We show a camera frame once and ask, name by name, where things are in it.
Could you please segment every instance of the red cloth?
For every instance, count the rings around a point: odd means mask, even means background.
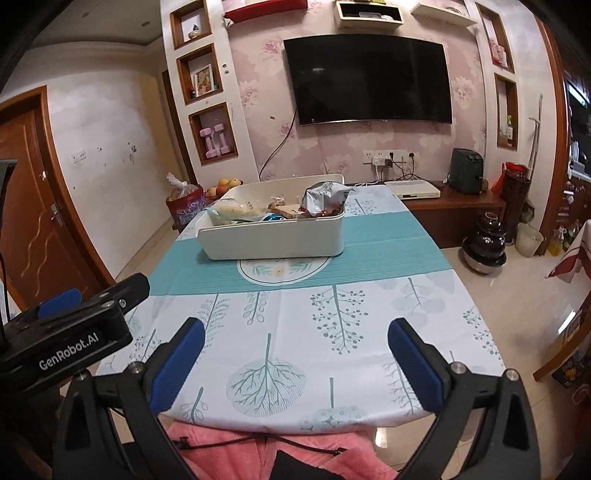
[[[175,421],[167,430],[174,440],[187,437],[191,445],[226,442],[249,434],[210,429]],[[307,463],[336,473],[345,480],[393,480],[398,473],[379,460],[371,440],[362,432],[327,435],[290,435],[284,438],[303,445],[347,451],[337,456],[316,453],[278,440],[249,440],[202,450],[181,450],[180,453],[199,480],[268,480],[277,450]]]
[[[574,274],[584,268],[585,273],[591,278],[591,220],[587,220],[577,238],[574,239],[570,248],[564,257],[554,267],[554,270],[548,274],[549,277],[558,277],[565,282],[570,283]]]

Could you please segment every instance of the tile floor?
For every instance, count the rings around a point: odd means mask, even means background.
[[[171,225],[165,223],[134,256],[118,280],[135,272],[150,275],[177,235]],[[507,264],[499,274],[492,276],[469,270],[457,248],[443,252],[472,295],[505,365],[521,374],[538,432],[542,478],[555,475],[574,449],[576,409],[570,401],[572,392],[551,378],[535,382],[532,373],[545,360],[545,350],[555,339],[558,327],[571,310],[578,309],[591,289],[591,281],[583,273],[576,275],[571,284],[557,278],[546,279],[557,257],[524,258],[514,247],[507,248]],[[433,416],[387,429],[388,448],[377,449],[378,456],[400,469],[432,421]],[[470,445],[470,440],[459,443],[443,475],[444,480],[457,475]]]

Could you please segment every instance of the tablecloth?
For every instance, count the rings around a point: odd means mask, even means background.
[[[585,273],[591,278],[591,220],[587,220],[579,234],[570,244],[569,249],[565,255],[560,259],[558,264],[554,267],[552,272],[548,274],[549,277],[558,277],[559,279],[570,283],[575,273],[584,268]]]
[[[206,343],[173,408],[176,419],[244,431],[326,433],[425,416],[387,342],[404,316],[449,361],[504,371],[464,285],[385,186],[347,200],[345,250],[333,258],[211,261],[194,222],[127,315],[134,341],[98,374],[146,360],[189,316]]]

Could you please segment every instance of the television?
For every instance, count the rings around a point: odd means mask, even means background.
[[[283,43],[300,125],[391,119],[452,123],[439,43],[366,34]]]

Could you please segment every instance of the black pot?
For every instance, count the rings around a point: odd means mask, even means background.
[[[486,212],[476,220],[476,230],[467,239],[470,249],[484,258],[499,258],[505,252],[505,228],[499,217]]]
[[[498,271],[507,261],[506,253],[498,258],[486,258],[475,253],[470,245],[468,245],[467,238],[462,243],[462,250],[464,252],[464,259],[468,266],[483,275],[488,275]]]

